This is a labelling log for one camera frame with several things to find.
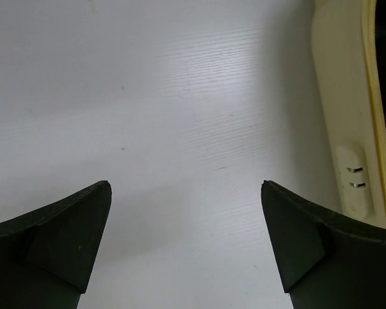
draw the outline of textured white panel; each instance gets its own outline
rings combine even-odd
[[[97,180],[79,308],[291,308],[260,204],[337,208],[307,0],[0,0],[0,221]]]

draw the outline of rectangular slot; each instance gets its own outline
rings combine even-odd
[[[354,188],[362,188],[362,187],[366,187],[366,183],[353,183],[353,182],[351,182],[350,186],[354,187]]]
[[[351,168],[348,167],[347,170],[350,173],[359,173],[359,172],[363,172],[363,167],[359,167],[358,169],[351,169]]]

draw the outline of cream plastic panel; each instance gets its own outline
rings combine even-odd
[[[386,228],[376,0],[317,0],[312,49],[344,214]]]

